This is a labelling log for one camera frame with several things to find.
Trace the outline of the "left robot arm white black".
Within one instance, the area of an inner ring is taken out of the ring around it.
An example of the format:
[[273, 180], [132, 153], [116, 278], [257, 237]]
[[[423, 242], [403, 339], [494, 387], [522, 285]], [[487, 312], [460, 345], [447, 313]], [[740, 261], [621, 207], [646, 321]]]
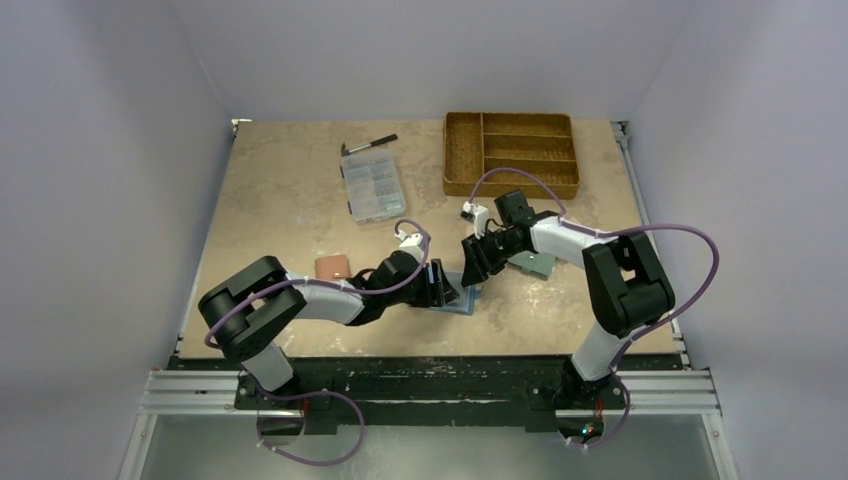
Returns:
[[207, 345], [240, 364], [261, 388], [276, 392], [296, 377], [275, 342], [292, 321], [362, 326], [395, 305], [443, 307], [460, 295], [440, 260], [423, 263], [401, 250], [340, 281], [309, 279], [264, 256], [203, 295], [198, 310], [209, 328]]

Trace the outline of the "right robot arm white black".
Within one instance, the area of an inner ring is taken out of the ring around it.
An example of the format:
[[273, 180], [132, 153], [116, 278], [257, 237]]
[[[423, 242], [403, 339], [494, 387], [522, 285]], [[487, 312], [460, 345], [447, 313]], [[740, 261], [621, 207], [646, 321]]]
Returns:
[[496, 198], [501, 225], [488, 227], [486, 207], [465, 202], [461, 217], [474, 228], [461, 242], [463, 286], [500, 273], [520, 253], [547, 254], [585, 273], [595, 323], [565, 361], [550, 399], [557, 407], [593, 400], [611, 381], [620, 350], [655, 325], [676, 303], [675, 293], [644, 233], [603, 236], [568, 224], [553, 211], [536, 212], [520, 190]]

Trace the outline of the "blue leather card holder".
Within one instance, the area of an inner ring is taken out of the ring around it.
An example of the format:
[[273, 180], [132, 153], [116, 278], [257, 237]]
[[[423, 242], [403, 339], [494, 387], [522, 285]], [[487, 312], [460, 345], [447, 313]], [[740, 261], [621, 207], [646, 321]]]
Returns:
[[458, 297], [444, 306], [430, 307], [430, 310], [461, 315], [472, 315], [474, 313], [476, 301], [482, 296], [482, 287], [462, 287], [461, 272], [447, 270], [444, 274], [446, 280], [458, 293]]

